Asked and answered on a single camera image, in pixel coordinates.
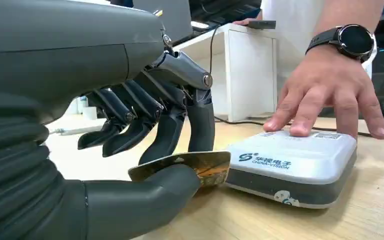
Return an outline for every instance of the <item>white shirt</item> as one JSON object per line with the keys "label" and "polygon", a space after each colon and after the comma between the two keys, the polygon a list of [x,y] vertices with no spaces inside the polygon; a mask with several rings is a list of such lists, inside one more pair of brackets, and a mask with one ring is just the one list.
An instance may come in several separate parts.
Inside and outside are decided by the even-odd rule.
{"label": "white shirt", "polygon": [[[275,20],[277,44],[277,90],[283,87],[291,72],[306,54],[313,38],[314,28],[322,13],[324,0],[262,0],[263,20]],[[372,77],[373,58],[363,63],[366,72]]]}

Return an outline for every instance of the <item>card reader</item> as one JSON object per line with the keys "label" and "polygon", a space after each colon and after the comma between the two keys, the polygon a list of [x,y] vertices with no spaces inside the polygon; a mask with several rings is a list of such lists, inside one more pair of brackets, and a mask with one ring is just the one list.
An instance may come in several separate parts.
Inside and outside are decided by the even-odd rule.
{"label": "card reader", "polygon": [[310,209],[332,206],[357,158],[350,135],[263,132],[231,144],[226,185],[284,204]]}
{"label": "card reader", "polygon": [[249,23],[246,25],[248,28],[251,29],[276,29],[276,21],[274,20],[253,20],[249,21]]}

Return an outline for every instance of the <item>watch face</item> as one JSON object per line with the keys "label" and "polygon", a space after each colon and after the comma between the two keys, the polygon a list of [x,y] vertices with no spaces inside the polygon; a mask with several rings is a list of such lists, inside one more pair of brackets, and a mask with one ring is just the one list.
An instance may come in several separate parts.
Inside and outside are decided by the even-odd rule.
{"label": "watch face", "polygon": [[360,25],[344,26],[339,32],[339,43],[350,54],[361,56],[373,48],[371,34]]}

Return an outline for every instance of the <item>finger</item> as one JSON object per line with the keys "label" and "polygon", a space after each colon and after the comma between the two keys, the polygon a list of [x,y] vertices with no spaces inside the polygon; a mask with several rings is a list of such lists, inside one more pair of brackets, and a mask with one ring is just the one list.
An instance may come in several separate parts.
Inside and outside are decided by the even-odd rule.
{"label": "finger", "polygon": [[283,86],[282,89],[280,90],[280,97],[277,100],[277,108],[283,102],[283,100],[285,99],[286,95],[288,95],[288,88],[286,86]]}
{"label": "finger", "polygon": [[357,100],[370,134],[376,139],[384,139],[384,116],[373,87],[364,89]]}
{"label": "finger", "polygon": [[244,21],[234,21],[232,23],[236,25],[244,25]]}
{"label": "finger", "polygon": [[271,119],[264,124],[264,130],[273,132],[283,128],[297,112],[303,96],[304,93],[301,90],[290,90],[277,106],[276,112]]}
{"label": "finger", "polygon": [[355,94],[349,90],[335,92],[333,107],[336,116],[336,130],[357,139],[359,131],[359,105]]}
{"label": "finger", "polygon": [[307,91],[290,127],[289,132],[292,136],[305,137],[310,134],[329,95],[330,92],[327,88],[321,86],[313,87]]}
{"label": "finger", "polygon": [[247,25],[250,21],[245,19],[245,20],[242,20],[242,21],[234,21],[233,24],[236,24],[236,25]]}

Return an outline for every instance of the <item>robotic hand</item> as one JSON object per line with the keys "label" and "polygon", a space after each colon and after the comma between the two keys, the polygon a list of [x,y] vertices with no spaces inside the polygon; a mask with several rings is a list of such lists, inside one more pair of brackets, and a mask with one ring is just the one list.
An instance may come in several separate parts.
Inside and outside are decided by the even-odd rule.
{"label": "robotic hand", "polygon": [[[169,223],[195,194],[200,179],[184,164],[144,181],[64,179],[42,145],[49,134],[44,125],[85,94],[105,110],[107,135],[131,126],[134,119],[126,114],[139,101],[129,94],[118,96],[123,100],[118,102],[105,89],[130,86],[134,79],[142,89],[167,83],[183,90],[192,128],[189,151],[212,150],[211,77],[183,53],[164,52],[163,30],[156,16],[131,8],[68,0],[0,1],[0,239],[131,239]],[[158,91],[170,93],[170,87]],[[178,116],[174,106],[167,107],[168,118]],[[138,119],[149,117],[139,106],[134,109],[142,111],[130,112]],[[159,149],[160,144],[153,145],[143,161]]]}
{"label": "robotic hand", "polygon": [[[139,160],[139,164],[144,164],[173,153],[187,112],[192,128],[189,152],[213,150],[215,123],[210,90],[212,77],[185,53],[175,52],[169,36],[163,34],[162,39],[164,54],[156,62],[146,66],[134,80],[113,86],[112,91],[121,100],[118,101],[119,107],[113,106],[111,110],[104,110],[119,110],[120,113],[116,114],[120,116],[118,119],[126,114],[131,115],[133,111],[139,117],[132,121],[123,134],[113,134],[116,131],[108,130],[106,125],[101,131],[86,133],[79,139],[79,146],[85,145],[85,139],[90,143],[102,143],[105,140],[102,155],[109,157],[136,146],[159,121],[154,142]],[[126,111],[123,103],[132,106],[128,107],[129,111]]]}

